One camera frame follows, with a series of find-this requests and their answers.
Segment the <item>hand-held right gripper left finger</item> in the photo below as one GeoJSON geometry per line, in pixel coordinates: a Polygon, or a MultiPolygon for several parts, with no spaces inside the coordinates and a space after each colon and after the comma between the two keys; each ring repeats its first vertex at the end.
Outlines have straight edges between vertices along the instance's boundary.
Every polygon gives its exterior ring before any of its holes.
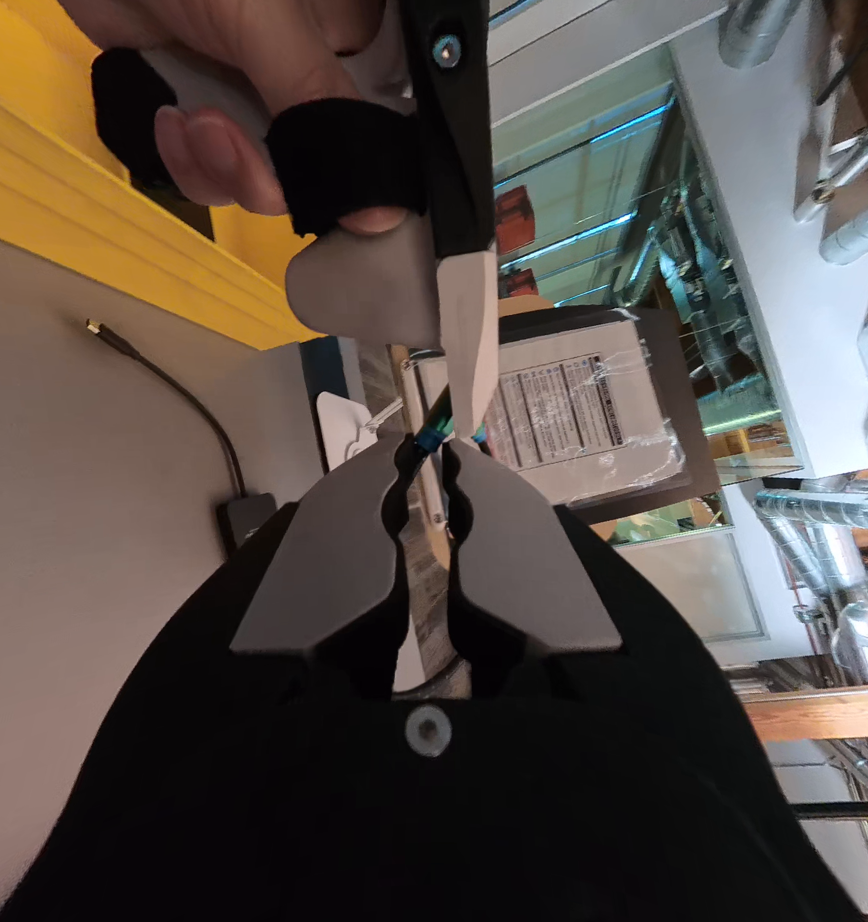
{"type": "Polygon", "coordinates": [[[397,655],[409,632],[402,532],[416,438],[387,436],[300,501],[232,639],[239,654],[397,655]]]}

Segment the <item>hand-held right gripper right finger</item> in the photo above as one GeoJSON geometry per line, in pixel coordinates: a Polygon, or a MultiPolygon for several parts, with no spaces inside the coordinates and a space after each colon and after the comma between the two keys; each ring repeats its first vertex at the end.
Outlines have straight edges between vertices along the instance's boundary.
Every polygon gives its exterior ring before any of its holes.
{"type": "Polygon", "coordinates": [[[449,441],[441,458],[459,602],[542,653],[619,649],[620,633],[543,494],[473,444],[449,441]]]}

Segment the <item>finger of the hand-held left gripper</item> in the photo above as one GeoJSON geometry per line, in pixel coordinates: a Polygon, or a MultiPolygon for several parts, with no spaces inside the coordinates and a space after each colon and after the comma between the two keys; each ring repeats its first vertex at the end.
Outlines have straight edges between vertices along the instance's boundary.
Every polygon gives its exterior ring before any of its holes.
{"type": "Polygon", "coordinates": [[[442,260],[438,266],[438,290],[453,429],[457,438],[470,439],[483,423],[498,384],[494,247],[442,260]]]}

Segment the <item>black adapter hub with cable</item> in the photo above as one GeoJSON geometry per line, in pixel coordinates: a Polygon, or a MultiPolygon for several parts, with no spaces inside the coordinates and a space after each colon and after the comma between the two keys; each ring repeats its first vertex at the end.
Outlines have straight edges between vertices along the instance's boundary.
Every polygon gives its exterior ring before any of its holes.
{"type": "Polygon", "coordinates": [[[214,514],[221,544],[226,556],[231,557],[277,512],[278,505],[273,494],[249,490],[240,457],[231,437],[220,421],[190,390],[106,324],[87,319],[85,327],[108,348],[139,364],[183,398],[216,436],[229,468],[233,493],[231,499],[216,504],[214,514]]]}

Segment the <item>black hdmi cable green plugs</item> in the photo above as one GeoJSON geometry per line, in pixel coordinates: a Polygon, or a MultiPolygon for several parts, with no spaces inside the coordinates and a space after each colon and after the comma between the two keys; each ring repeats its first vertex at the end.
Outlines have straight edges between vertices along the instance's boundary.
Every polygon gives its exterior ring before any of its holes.
{"type": "Polygon", "coordinates": [[[428,410],[426,420],[415,436],[415,447],[422,456],[436,454],[450,439],[458,438],[452,409],[451,388],[446,386],[428,410]]]}

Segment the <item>person's left hand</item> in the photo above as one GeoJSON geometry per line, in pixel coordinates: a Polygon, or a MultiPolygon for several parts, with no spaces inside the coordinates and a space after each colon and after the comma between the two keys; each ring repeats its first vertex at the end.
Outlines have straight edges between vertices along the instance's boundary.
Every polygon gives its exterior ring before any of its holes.
{"type": "Polygon", "coordinates": [[[269,161],[273,119],[324,98],[402,112],[396,2],[71,1],[101,51],[96,130],[132,177],[201,206],[288,212],[269,161]]]}

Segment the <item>red box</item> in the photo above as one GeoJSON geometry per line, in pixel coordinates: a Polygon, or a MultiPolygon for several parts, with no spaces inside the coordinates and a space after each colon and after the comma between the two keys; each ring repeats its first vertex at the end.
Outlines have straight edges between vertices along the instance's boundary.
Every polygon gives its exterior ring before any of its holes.
{"type": "Polygon", "coordinates": [[[536,238],[535,215],[526,185],[519,185],[496,196],[497,253],[514,253],[536,238]]]}

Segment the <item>white plastic holder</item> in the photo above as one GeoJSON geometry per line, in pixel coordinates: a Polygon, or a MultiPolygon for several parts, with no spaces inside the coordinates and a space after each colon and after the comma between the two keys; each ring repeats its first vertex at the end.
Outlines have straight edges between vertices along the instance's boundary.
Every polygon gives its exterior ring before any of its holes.
{"type": "Polygon", "coordinates": [[[379,440],[371,425],[373,416],[362,403],[324,391],[318,394],[316,410],[328,471],[340,467],[379,440]]]}

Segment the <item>laminated instruction sheet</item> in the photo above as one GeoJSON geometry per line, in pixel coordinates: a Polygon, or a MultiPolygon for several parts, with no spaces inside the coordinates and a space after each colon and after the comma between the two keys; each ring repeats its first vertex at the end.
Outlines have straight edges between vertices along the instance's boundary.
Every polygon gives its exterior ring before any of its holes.
{"type": "Polygon", "coordinates": [[[603,502],[685,469],[628,320],[503,345],[485,424],[493,457],[553,504],[603,502]]]}

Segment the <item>wooden ceiling beam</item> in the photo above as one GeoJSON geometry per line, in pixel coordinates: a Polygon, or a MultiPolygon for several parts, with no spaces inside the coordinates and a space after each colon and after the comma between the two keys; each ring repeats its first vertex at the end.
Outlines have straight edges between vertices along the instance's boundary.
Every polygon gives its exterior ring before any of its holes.
{"type": "Polygon", "coordinates": [[[741,698],[762,742],[868,739],[868,686],[741,698]]]}

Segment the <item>shiny metal pipe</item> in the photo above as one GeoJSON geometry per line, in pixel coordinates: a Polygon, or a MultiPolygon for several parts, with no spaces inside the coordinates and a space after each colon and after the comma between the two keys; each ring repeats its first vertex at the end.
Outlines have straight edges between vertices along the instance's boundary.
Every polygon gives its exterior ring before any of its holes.
{"type": "Polygon", "coordinates": [[[846,145],[833,146],[819,175],[802,202],[797,205],[794,218],[805,223],[815,218],[834,198],[836,192],[849,185],[868,168],[868,127],[846,145]]]}

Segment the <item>yellow plastic bin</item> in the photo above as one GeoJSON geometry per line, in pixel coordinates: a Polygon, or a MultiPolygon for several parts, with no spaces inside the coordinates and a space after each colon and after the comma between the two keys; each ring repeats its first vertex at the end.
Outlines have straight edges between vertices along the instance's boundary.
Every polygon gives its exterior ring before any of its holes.
{"type": "Polygon", "coordinates": [[[210,241],[130,184],[95,131],[98,54],[57,2],[0,1],[0,239],[258,350],[318,338],[283,287],[289,218],[214,208],[210,241]]]}

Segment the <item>glass partition wall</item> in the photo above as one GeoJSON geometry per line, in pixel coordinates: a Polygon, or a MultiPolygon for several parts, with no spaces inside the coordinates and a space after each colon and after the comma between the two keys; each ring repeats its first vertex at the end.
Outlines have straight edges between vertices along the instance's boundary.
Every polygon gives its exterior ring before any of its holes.
{"type": "Polygon", "coordinates": [[[498,257],[499,296],[674,312],[721,483],[801,471],[669,68],[589,81],[493,139],[495,201],[526,185],[536,227],[498,257]]]}

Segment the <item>silver insulated duct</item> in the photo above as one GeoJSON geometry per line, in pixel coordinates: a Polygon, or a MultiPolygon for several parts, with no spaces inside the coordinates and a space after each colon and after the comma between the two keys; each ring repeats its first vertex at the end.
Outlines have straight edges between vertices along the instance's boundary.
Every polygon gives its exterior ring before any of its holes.
{"type": "Polygon", "coordinates": [[[868,254],[868,207],[821,241],[821,258],[834,266],[846,266],[868,254]]]}
{"type": "Polygon", "coordinates": [[[868,529],[868,492],[761,490],[754,507],[765,519],[868,529]]]}

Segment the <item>silver spiral ventilation duct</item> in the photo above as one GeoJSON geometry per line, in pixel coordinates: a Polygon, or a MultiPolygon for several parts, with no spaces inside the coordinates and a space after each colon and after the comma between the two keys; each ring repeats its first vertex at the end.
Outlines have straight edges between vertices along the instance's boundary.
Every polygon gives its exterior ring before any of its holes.
{"type": "Polygon", "coordinates": [[[719,22],[721,61],[736,70],[766,63],[800,6],[800,1],[732,2],[719,22]]]}

